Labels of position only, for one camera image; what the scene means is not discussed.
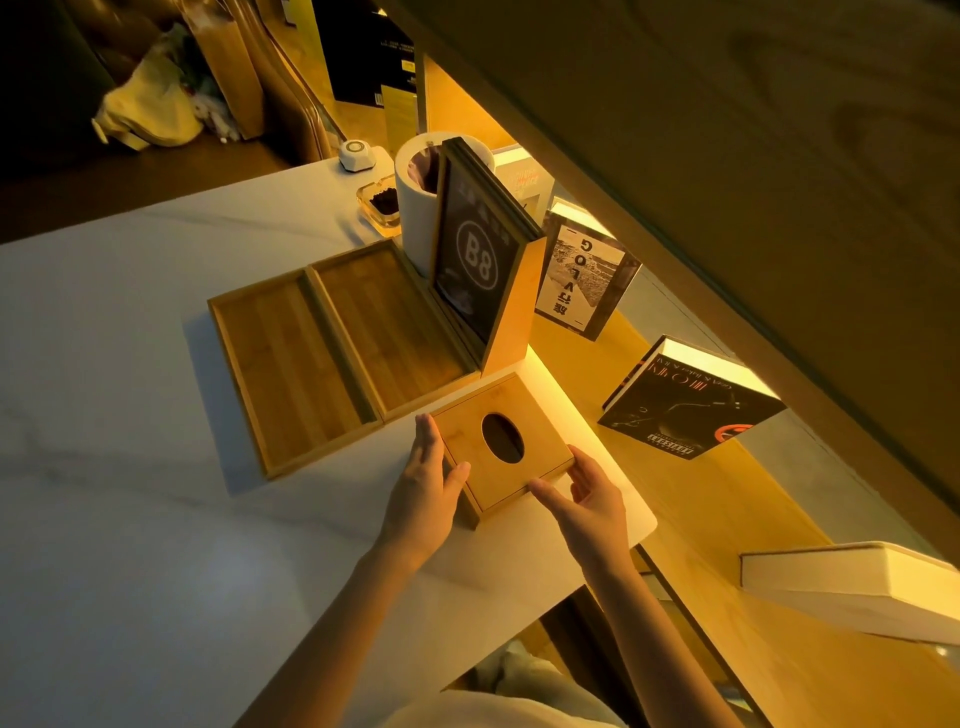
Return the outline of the black box with yellow label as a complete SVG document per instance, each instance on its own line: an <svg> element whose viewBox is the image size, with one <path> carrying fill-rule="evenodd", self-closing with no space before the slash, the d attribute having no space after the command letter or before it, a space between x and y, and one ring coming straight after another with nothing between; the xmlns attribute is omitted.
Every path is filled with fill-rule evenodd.
<svg viewBox="0 0 960 728"><path fill-rule="evenodd" d="M333 98L383 107L382 88L416 93L411 38L378 0L311 0Z"/></svg>

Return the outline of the glass ashtray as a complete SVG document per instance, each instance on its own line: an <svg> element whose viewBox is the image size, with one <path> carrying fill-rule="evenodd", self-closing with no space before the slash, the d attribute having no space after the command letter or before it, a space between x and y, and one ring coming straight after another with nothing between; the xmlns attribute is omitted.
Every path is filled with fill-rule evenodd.
<svg viewBox="0 0 960 728"><path fill-rule="evenodd" d="M392 238L402 234L396 175L361 186L356 197L362 216L380 236Z"/></svg>

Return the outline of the black sign in wooden stand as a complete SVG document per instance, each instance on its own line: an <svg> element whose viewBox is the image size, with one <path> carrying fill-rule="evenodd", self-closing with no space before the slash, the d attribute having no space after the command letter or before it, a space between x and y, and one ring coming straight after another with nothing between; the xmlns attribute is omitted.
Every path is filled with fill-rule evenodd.
<svg viewBox="0 0 960 728"><path fill-rule="evenodd" d="M526 357L546 236L460 136L440 144L437 199L428 290L486 378Z"/></svg>

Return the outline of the brown paper bag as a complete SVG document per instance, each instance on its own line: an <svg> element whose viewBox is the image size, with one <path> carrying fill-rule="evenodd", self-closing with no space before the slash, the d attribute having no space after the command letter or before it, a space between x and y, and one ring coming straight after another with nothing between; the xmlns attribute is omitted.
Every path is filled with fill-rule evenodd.
<svg viewBox="0 0 960 728"><path fill-rule="evenodd" d="M226 0L174 0L198 42L243 140L266 128L266 97L242 32Z"/></svg>

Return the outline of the white cylindrical bin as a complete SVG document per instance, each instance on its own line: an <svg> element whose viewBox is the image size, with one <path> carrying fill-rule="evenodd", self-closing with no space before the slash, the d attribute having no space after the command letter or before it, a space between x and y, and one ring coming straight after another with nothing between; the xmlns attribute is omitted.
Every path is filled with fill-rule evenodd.
<svg viewBox="0 0 960 728"><path fill-rule="evenodd" d="M462 138L490 171L495 170L494 155L487 145L476 137L454 131L414 136L399 147L394 158L403 250L424 278L429 276L434 256L441 146L454 138Z"/></svg>

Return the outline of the wooden two-compartment tray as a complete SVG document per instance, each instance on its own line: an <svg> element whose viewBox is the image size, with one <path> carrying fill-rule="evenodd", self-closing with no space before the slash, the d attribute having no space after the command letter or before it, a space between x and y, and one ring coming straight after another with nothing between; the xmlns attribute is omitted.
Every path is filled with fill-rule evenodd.
<svg viewBox="0 0 960 728"><path fill-rule="evenodd" d="M341 450L481 371L396 238L207 305L267 480Z"/></svg>

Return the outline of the yellow cloth bundle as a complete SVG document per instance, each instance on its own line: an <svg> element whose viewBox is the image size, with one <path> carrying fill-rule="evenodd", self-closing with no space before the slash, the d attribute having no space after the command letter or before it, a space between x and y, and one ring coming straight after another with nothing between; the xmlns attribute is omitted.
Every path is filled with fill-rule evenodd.
<svg viewBox="0 0 960 728"><path fill-rule="evenodd" d="M204 130L182 87L181 70L162 42L144 55L122 86L103 97L91 124L103 145L117 140L135 152L180 147Z"/></svg>

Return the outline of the person's left hand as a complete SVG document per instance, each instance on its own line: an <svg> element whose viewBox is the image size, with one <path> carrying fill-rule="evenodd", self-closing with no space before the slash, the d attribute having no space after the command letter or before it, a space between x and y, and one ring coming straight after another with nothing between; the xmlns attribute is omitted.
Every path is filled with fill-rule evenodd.
<svg viewBox="0 0 960 728"><path fill-rule="evenodd" d="M450 535L457 499L445 497L447 450L435 419L415 417L410 455L394 483L375 545L412 574Z"/></svg>

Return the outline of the white closed book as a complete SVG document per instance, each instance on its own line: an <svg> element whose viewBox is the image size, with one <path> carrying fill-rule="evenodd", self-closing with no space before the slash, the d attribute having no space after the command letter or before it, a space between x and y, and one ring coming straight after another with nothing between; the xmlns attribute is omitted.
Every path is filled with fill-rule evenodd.
<svg viewBox="0 0 960 728"><path fill-rule="evenodd" d="M960 648L960 569L871 540L739 557L742 589L860 633Z"/></svg>

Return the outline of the person's light trousers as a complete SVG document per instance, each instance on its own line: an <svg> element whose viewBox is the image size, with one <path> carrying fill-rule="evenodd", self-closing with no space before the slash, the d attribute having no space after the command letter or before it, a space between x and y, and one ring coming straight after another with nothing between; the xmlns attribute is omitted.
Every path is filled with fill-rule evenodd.
<svg viewBox="0 0 960 728"><path fill-rule="evenodd" d="M513 639L476 665L486 690L446 689L377 728L629 728L609 706Z"/></svg>

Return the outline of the black and white photo book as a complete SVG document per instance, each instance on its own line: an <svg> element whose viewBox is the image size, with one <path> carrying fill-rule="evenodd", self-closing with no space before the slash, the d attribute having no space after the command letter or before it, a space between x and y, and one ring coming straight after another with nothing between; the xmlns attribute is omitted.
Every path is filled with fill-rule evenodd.
<svg viewBox="0 0 960 728"><path fill-rule="evenodd" d="M642 262L581 206L556 197L544 217L546 251L535 312L594 342Z"/></svg>

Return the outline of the person's right hand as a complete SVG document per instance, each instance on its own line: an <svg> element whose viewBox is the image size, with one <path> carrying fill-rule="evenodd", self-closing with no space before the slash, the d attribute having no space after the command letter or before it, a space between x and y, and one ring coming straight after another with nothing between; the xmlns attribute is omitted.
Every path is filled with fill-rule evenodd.
<svg viewBox="0 0 960 728"><path fill-rule="evenodd" d="M577 514L556 520L568 550L591 586L635 574L621 491L592 456L573 444L568 448L574 462L567 472L571 479L567 498L577 505Z"/></svg>

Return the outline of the wooden tissue box with oval hole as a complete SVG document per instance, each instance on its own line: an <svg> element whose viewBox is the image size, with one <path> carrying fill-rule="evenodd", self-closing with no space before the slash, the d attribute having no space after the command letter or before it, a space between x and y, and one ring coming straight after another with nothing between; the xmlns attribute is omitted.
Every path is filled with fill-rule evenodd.
<svg viewBox="0 0 960 728"><path fill-rule="evenodd" d="M564 438L514 373L431 416L446 463L471 467L458 501L457 518L464 528L476 529L519 500L531 480L553 482L574 464Z"/></svg>

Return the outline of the person's left forearm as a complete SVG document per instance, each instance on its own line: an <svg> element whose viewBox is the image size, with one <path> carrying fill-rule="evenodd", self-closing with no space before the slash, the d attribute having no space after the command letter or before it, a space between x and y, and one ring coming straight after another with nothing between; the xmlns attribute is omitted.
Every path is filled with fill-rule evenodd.
<svg viewBox="0 0 960 728"><path fill-rule="evenodd" d="M386 617L426 558L411 543L376 543L233 728L338 728Z"/></svg>

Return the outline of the black book with red mark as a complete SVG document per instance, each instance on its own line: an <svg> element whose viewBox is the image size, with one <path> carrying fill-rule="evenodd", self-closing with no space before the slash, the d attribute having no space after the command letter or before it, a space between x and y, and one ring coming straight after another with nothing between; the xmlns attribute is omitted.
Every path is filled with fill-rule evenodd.
<svg viewBox="0 0 960 728"><path fill-rule="evenodd" d="M738 360L662 335L606 399L598 423L691 460L785 409Z"/></svg>

